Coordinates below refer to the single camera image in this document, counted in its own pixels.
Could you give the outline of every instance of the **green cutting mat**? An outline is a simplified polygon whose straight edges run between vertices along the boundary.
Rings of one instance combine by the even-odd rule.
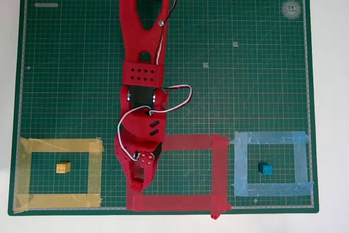
[[[168,114],[168,134],[233,139],[235,131],[305,131],[311,137],[312,196],[235,197],[231,147],[229,213],[318,211],[309,6],[309,0],[178,0],[171,15],[165,86],[187,83],[194,95]],[[18,215],[134,213],[125,210],[126,181],[114,154],[124,60],[118,8],[119,0],[21,0],[9,214],[20,136],[101,138],[105,152],[100,208]],[[139,1],[145,27],[158,9]],[[170,106],[186,97],[171,92]],[[294,183],[292,145],[249,146],[248,158],[249,183]],[[71,161],[71,172],[57,176],[62,160]],[[257,171],[261,161],[273,164],[272,176]],[[30,193],[86,193],[87,177],[87,153],[32,155]],[[210,150],[164,152],[144,194],[209,194],[211,178]]]

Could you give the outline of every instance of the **white table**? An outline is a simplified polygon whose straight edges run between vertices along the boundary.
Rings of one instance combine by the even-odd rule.
[[[20,0],[0,0],[0,231],[348,232],[349,3],[310,0],[315,89],[319,214],[206,216],[7,215]]]

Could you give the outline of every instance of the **blue tape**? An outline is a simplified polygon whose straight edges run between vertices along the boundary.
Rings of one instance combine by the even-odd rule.
[[[234,144],[234,196],[306,196],[314,183],[308,181],[305,132],[236,132]],[[248,144],[293,144],[295,183],[248,184]]]
[[[309,141],[305,132],[246,132],[248,144],[294,144]]]
[[[306,145],[293,144],[294,150],[294,179],[296,183],[308,181],[308,167],[306,165]]]
[[[248,184],[248,192],[235,196],[309,196],[314,182]]]
[[[246,195],[247,191],[247,133],[235,133],[234,141],[234,195]]]

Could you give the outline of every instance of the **logo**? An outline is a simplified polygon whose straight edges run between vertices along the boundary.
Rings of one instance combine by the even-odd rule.
[[[284,3],[282,6],[282,13],[288,19],[297,19],[300,15],[300,6],[297,1],[290,0]]]

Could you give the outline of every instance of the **cutting mat border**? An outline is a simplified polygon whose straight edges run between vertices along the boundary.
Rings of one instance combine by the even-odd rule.
[[[17,48],[17,67],[16,67],[16,86],[15,86],[15,105],[14,105],[14,121],[13,121],[13,141],[12,141],[12,152],[11,152],[11,166],[10,166],[10,186],[9,186],[9,203],[8,203],[8,214],[10,216],[34,216],[34,215],[112,215],[112,214],[209,214],[209,212],[133,212],[125,210],[124,208],[89,208],[71,210],[61,208],[60,210],[29,210],[27,212],[14,214],[14,189],[15,189],[15,168],[16,168],[16,153],[17,153],[17,130],[19,125],[19,114],[20,114],[20,84],[22,77],[22,45],[23,45],[23,31],[24,31],[24,20],[26,8],[26,0],[20,2],[20,18],[19,18],[19,41]],[[309,77],[309,100],[310,100],[310,130],[311,130],[311,159],[312,159],[312,180],[314,181],[314,206],[299,206],[294,208],[283,208],[283,207],[235,207],[233,210],[228,211],[227,214],[260,214],[260,213],[317,213],[319,211],[319,200],[318,200],[318,184],[317,184],[317,160],[316,160],[316,134],[315,134],[315,107],[314,107],[314,82],[312,73],[312,49],[311,49],[311,25],[310,25],[310,0],[305,0],[305,22],[306,22],[306,43],[308,49],[308,77]]]

